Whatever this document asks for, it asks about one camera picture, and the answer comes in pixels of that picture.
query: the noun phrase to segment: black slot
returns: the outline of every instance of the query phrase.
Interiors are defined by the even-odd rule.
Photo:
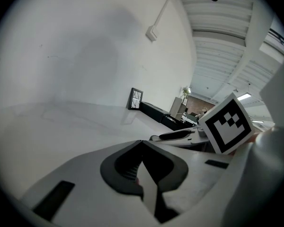
[[[34,208],[34,213],[51,221],[57,210],[61,207],[75,184],[61,181],[47,196]]]
[[[161,140],[177,140],[177,139],[183,139],[185,137],[188,137],[190,135],[191,131],[177,131],[172,133],[166,133],[159,136]]]
[[[209,164],[209,165],[216,166],[216,167],[223,168],[223,169],[226,169],[229,165],[228,163],[221,162],[221,161],[215,161],[215,160],[207,160],[205,164]]]
[[[100,166],[103,180],[115,191],[140,196],[143,199],[143,188],[132,181],[136,173],[129,178],[126,172],[133,170],[142,161],[143,144],[141,140],[125,147],[104,159]]]
[[[155,209],[155,217],[157,218],[157,220],[160,223],[164,223],[178,215],[179,214],[176,211],[166,206],[162,196],[162,192],[157,190],[156,209]]]
[[[188,125],[184,124],[180,120],[166,115],[163,116],[161,123],[164,124],[166,127],[169,127],[173,131],[190,128]]]

